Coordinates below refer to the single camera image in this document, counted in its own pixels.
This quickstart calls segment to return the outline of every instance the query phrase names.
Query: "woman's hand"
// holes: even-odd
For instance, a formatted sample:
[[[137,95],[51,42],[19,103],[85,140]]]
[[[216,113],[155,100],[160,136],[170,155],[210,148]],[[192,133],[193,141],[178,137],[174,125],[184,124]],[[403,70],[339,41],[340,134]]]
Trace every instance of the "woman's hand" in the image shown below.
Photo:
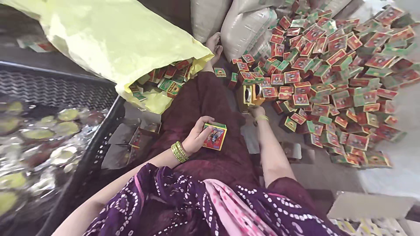
[[[265,115],[265,109],[260,106],[252,106],[249,107],[248,111],[251,113],[251,115],[256,118],[260,115]]]
[[[191,156],[193,153],[200,150],[206,138],[213,131],[213,126],[209,126],[203,130],[204,123],[208,123],[209,121],[214,121],[214,118],[210,116],[200,117],[188,137],[182,142],[182,147],[185,149],[187,156]]]

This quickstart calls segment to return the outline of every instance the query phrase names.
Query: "pink fabric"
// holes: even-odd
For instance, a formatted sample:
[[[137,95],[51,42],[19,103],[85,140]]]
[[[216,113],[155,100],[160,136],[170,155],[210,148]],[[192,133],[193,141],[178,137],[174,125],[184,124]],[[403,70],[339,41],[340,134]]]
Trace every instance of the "pink fabric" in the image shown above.
[[[229,235],[264,236],[263,231],[272,236],[277,235],[227,185],[215,179],[203,182]]]
[[[137,178],[137,175],[134,175],[134,182],[136,184],[137,190],[139,191],[140,201],[141,201],[141,208],[143,209],[143,206],[144,206],[144,193],[142,191],[142,187],[140,186],[140,181]]]

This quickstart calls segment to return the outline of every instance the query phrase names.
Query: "crate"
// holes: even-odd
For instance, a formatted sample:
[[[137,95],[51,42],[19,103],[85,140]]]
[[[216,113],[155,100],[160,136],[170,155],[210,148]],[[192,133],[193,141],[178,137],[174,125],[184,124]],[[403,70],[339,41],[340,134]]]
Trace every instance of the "crate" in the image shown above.
[[[51,235],[62,221],[85,198],[91,180],[100,175],[102,160],[108,151],[107,140],[122,122],[125,100],[115,91],[115,83],[79,74],[32,68],[8,62],[0,62],[0,93],[40,105],[62,108],[65,106],[108,109],[109,113],[88,145],[73,176],[68,180],[56,199],[51,213],[37,220],[37,230],[24,230],[39,236]],[[21,231],[26,223],[16,223],[9,229]]]

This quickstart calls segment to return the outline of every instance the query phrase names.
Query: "green bangle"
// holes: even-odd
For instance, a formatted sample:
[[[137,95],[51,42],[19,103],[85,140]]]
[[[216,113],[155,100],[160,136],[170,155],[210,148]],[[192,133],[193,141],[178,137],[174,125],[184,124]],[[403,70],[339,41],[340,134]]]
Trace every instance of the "green bangle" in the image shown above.
[[[171,150],[179,162],[184,163],[188,160],[188,157],[179,141],[176,141],[176,143],[172,144]]]

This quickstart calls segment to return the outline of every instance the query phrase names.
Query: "bangle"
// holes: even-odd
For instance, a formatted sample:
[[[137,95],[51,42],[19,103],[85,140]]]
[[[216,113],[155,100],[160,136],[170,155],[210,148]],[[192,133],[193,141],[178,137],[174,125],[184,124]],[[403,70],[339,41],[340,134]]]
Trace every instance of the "bangle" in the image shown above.
[[[259,115],[259,116],[255,117],[254,125],[257,126],[257,121],[261,121],[261,120],[269,121],[269,119],[266,115]]]
[[[185,150],[179,141],[176,141],[176,143],[172,144],[171,150],[179,162],[184,163],[188,160],[188,156],[186,155]]]

